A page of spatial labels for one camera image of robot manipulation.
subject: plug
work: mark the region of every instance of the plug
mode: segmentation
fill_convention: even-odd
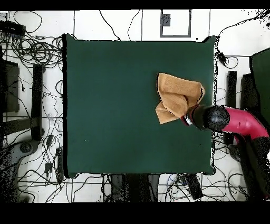
[[[47,141],[46,141],[47,149],[50,148],[52,142],[53,142],[53,136],[49,135],[48,138],[47,138]]]
[[[46,163],[44,173],[49,174],[49,173],[52,172],[52,169],[53,169],[53,164],[52,163]]]
[[[218,58],[219,61],[225,66],[225,62],[226,62],[226,57],[224,56],[224,54],[222,52],[218,52]]]

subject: green tabletop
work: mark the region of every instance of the green tabletop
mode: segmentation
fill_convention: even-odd
[[[214,43],[66,38],[67,153],[72,173],[212,172],[211,132],[160,125],[157,73],[201,82],[211,105]]]

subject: tan towel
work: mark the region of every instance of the tan towel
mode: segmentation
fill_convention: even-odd
[[[161,102],[156,107],[156,113],[161,124],[181,118],[205,94],[201,83],[164,73],[158,74],[157,90]]]

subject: orange cloth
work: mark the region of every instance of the orange cloth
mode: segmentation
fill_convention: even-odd
[[[156,107],[159,122],[164,124],[186,115],[189,107],[200,103],[205,89],[200,82],[159,73],[157,90],[161,102]]]

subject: white floor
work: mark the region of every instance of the white floor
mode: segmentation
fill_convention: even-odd
[[[116,40],[117,38],[113,35],[110,27],[104,22],[99,11],[35,11],[38,15],[42,17],[42,24],[39,29],[32,36],[53,36],[58,37],[63,33],[71,33],[78,38],[84,40]],[[138,13],[134,18],[132,25],[130,22],[132,18]],[[191,38],[160,38],[160,11],[159,10],[143,10],[143,20],[141,22],[142,10],[125,10],[125,11],[102,11],[104,18],[113,27],[115,33],[123,41],[128,41],[129,37],[131,41],[141,40],[188,40],[188,41],[203,41],[209,34],[219,35],[222,29],[236,24],[242,20],[252,18],[258,14],[258,10],[192,10],[192,23],[191,23]],[[10,21],[14,21],[14,12],[8,13],[8,18]],[[34,31],[40,24],[41,19],[31,12],[17,12],[15,15],[16,20],[25,25],[28,32]],[[250,56],[256,52],[259,52],[270,46],[270,31],[266,27],[266,23],[270,22],[269,19],[250,21],[239,26],[234,26],[224,30],[221,33],[219,49],[224,52],[224,55],[242,55]],[[46,38],[44,42],[51,43],[52,38]],[[20,65],[20,78],[23,81],[23,86],[25,89],[19,91],[19,98],[24,102],[28,111],[31,111],[31,97],[32,97],[32,77],[30,72],[33,69],[27,70],[27,68],[22,65],[19,59],[13,58],[15,56],[12,50],[7,52],[8,60],[16,62]],[[243,74],[250,72],[249,70],[249,60],[248,57],[237,57],[238,65],[235,69],[237,71],[237,91],[240,91],[240,79]],[[235,66],[236,60],[234,58],[229,59],[230,67]],[[218,88],[226,89],[226,75],[230,69],[225,68],[222,64],[218,64]],[[50,159],[53,160],[55,154],[55,149],[63,144],[63,138],[60,135],[62,128],[62,102],[60,95],[55,90],[55,85],[58,81],[62,79],[61,66],[47,69],[44,76],[44,88],[43,91],[49,93],[50,95],[44,97],[43,104],[43,128],[45,129],[45,136],[48,133],[53,135],[58,135],[59,143],[56,142],[53,147],[51,147]],[[217,90],[217,103],[220,105],[225,104],[226,93],[223,89]],[[239,107],[240,93],[237,94],[237,107]],[[18,119],[18,116],[27,116],[26,111],[22,103],[20,103],[20,111],[18,113],[9,113],[6,120]],[[58,130],[53,129],[54,124],[59,125]],[[11,143],[13,139],[20,133],[12,134],[8,136],[8,143]],[[20,135],[17,141],[26,139],[30,137],[30,132]],[[202,201],[213,201],[215,199],[222,201],[233,201],[228,191],[228,185],[225,187],[225,178],[234,173],[241,173],[240,164],[234,161],[230,155],[225,154],[225,152],[218,150],[215,153],[215,166],[217,167],[217,172],[213,176],[204,176],[198,174],[198,178],[201,182],[201,187],[203,189],[203,194],[210,197],[203,197]],[[29,170],[35,170],[40,175],[44,173],[45,160],[43,159],[41,145],[39,146],[36,153],[23,159],[20,166],[18,176],[22,177]],[[92,174],[81,174],[76,179],[67,179],[61,186],[57,185],[45,185],[45,180],[39,177],[36,173],[29,171],[24,178],[19,182],[21,190],[25,190],[35,195],[34,202],[46,202],[53,199],[53,202],[71,202],[71,198],[74,202],[97,202],[101,197],[101,178],[100,176]],[[54,172],[50,177],[50,181],[56,181]],[[164,201],[165,193],[167,190],[167,184],[171,184],[172,181],[169,180],[169,174],[162,174],[159,181],[159,200]],[[231,178],[230,183],[239,189],[238,186],[245,187],[243,178],[240,175],[235,175]],[[107,183],[105,185],[105,191],[107,195],[110,193],[110,186]],[[233,196],[236,200],[244,201],[245,197],[240,192],[232,189]],[[185,196],[182,192],[178,192],[174,195],[175,197],[181,198]],[[187,198],[178,199],[175,201],[188,201]]]

